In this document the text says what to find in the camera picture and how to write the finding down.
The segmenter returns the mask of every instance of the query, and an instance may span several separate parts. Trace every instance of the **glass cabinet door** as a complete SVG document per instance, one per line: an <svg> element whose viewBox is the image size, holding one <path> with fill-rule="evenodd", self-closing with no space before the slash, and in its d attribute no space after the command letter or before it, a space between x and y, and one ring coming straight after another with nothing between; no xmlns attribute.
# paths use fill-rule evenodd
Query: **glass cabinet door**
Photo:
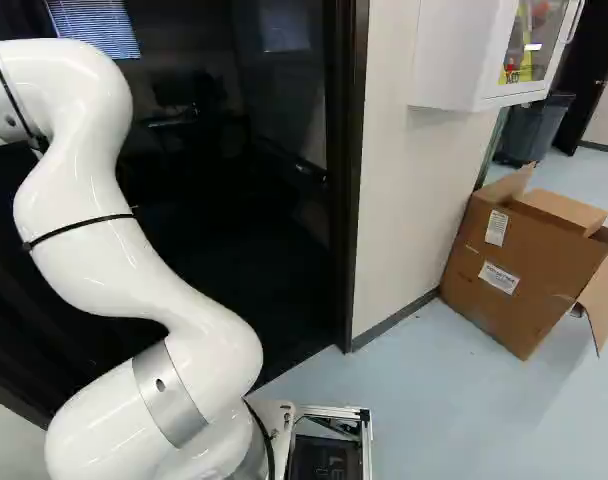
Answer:
<svg viewBox="0 0 608 480"><path fill-rule="evenodd" d="M569 0L520 0L499 85L544 80Z"/></svg>

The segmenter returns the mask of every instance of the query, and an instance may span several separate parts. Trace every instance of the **trash can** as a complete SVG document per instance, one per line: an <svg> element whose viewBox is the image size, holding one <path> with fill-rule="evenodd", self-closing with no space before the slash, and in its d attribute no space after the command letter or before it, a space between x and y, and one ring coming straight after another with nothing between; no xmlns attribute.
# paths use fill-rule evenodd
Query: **trash can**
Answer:
<svg viewBox="0 0 608 480"><path fill-rule="evenodd" d="M516 167L541 161L573 100L573 93L553 92L529 106L513 106L493 161Z"/></svg>

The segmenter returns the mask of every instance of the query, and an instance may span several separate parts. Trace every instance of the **wall cabinet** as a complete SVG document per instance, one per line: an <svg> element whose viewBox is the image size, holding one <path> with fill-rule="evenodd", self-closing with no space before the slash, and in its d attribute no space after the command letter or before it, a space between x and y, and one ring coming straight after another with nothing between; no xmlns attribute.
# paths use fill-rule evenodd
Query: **wall cabinet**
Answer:
<svg viewBox="0 0 608 480"><path fill-rule="evenodd" d="M409 104L480 111L546 97L584 0L421 0Z"/></svg>

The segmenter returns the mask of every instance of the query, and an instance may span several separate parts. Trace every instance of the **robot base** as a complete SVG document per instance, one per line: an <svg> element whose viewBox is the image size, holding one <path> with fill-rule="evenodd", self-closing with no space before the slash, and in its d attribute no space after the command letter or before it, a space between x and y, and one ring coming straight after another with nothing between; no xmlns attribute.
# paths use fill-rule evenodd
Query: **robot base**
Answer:
<svg viewBox="0 0 608 480"><path fill-rule="evenodd" d="M250 403L271 436L276 480L372 479L370 410Z"/></svg>

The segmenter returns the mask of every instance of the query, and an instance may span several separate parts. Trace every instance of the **white robotic arm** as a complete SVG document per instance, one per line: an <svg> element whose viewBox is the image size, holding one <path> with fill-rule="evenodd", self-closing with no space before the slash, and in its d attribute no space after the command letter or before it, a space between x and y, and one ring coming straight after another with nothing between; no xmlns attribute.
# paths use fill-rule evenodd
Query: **white robotic arm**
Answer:
<svg viewBox="0 0 608 480"><path fill-rule="evenodd" d="M241 397L260 372L261 345L238 316L177 277L132 217L115 179L131 115L120 70L93 47L0 42L0 144L50 142L13 205L35 264L80 310L153 319L169 330L60 409L47 434L49 473L260 478L262 438Z"/></svg>

